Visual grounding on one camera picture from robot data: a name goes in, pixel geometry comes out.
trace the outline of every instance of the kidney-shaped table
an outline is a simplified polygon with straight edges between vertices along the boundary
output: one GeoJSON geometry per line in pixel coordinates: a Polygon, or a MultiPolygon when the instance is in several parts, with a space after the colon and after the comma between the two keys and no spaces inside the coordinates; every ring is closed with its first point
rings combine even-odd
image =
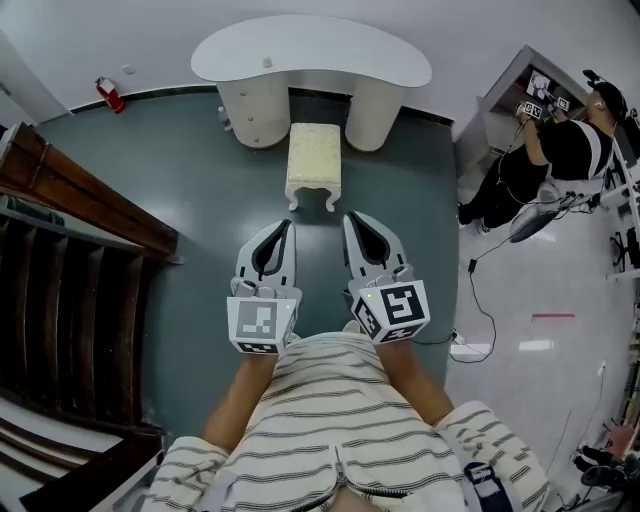
{"type": "Polygon", "coordinates": [[[243,21],[205,39],[191,58],[215,82],[238,140],[267,148],[291,126],[287,73],[358,75],[345,136],[361,151],[383,144],[408,88],[431,80],[414,46],[377,28],[328,16],[283,15],[243,21]]]}

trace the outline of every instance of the white tile floor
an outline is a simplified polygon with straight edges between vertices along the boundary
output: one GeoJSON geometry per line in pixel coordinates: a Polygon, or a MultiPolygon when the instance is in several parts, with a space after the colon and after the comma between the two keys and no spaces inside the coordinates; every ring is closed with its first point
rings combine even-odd
{"type": "MultiPolygon", "coordinates": [[[[469,191],[460,195],[466,200],[469,191]]],[[[449,363],[446,388],[454,402],[479,399],[494,409],[550,468],[549,477],[565,499],[584,491],[571,453],[582,440],[594,442],[602,422],[616,413],[627,376],[634,284],[605,279],[611,272],[608,240],[618,225],[613,212],[569,214],[534,238],[507,242],[481,259],[473,279],[480,305],[495,317],[495,351],[482,363],[449,363]],[[540,314],[575,317],[533,317],[540,314]]],[[[460,232],[456,328],[481,352],[493,331],[476,307],[467,267],[471,258],[507,237],[507,227],[485,237],[471,226],[460,232]]],[[[456,357],[480,357],[470,353],[456,357]]],[[[556,507],[550,503],[545,509],[556,507]]]]}

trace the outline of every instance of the fire extinguisher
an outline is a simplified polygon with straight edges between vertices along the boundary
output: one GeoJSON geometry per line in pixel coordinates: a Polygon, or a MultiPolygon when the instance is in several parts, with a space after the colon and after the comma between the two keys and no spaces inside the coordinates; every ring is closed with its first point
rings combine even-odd
{"type": "Polygon", "coordinates": [[[108,78],[101,76],[96,80],[96,89],[100,93],[100,96],[104,98],[107,102],[107,105],[111,107],[116,114],[119,114],[124,110],[124,101],[118,95],[116,91],[116,86],[113,85],[113,82],[108,78]]]}

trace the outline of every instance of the baseboard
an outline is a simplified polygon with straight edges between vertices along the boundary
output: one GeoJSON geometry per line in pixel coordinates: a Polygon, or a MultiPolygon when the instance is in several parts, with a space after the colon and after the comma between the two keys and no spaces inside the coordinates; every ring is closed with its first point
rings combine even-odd
{"type": "MultiPolygon", "coordinates": [[[[148,91],[133,92],[131,94],[123,94],[122,98],[126,101],[148,100],[151,98],[162,98],[165,96],[178,96],[180,94],[198,94],[198,93],[217,93],[218,88],[215,85],[185,85],[181,87],[165,87],[162,89],[151,89],[148,91]]],[[[338,92],[316,91],[313,89],[299,89],[296,87],[289,87],[289,96],[305,97],[305,98],[319,98],[331,101],[339,101],[342,103],[348,103],[351,101],[350,94],[343,94],[338,92]]],[[[93,110],[95,108],[101,108],[105,106],[104,100],[99,100],[94,103],[87,103],[69,109],[72,114],[79,114],[80,112],[86,112],[87,110],[93,110]]],[[[410,107],[402,107],[400,114],[408,117],[415,117],[418,119],[425,119],[432,123],[441,124],[443,126],[453,126],[453,119],[443,117],[438,114],[432,114],[431,112],[424,112],[410,107]]]]}

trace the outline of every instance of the stair step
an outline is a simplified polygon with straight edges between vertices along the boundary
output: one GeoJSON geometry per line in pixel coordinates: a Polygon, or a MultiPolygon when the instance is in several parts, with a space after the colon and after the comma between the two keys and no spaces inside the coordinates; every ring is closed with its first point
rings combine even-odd
{"type": "Polygon", "coordinates": [[[69,239],[37,229],[27,288],[26,348],[29,396],[60,409],[58,304],[69,239]]]}
{"type": "Polygon", "coordinates": [[[71,239],[62,272],[58,366],[62,409],[96,417],[94,333],[104,248],[71,239]]]}
{"type": "Polygon", "coordinates": [[[0,379],[5,388],[27,392],[25,320],[27,287],[36,228],[2,218],[0,266],[0,379]]]}
{"type": "Polygon", "coordinates": [[[105,250],[96,313],[96,409],[104,420],[140,421],[140,352],[144,258],[105,250]]]}

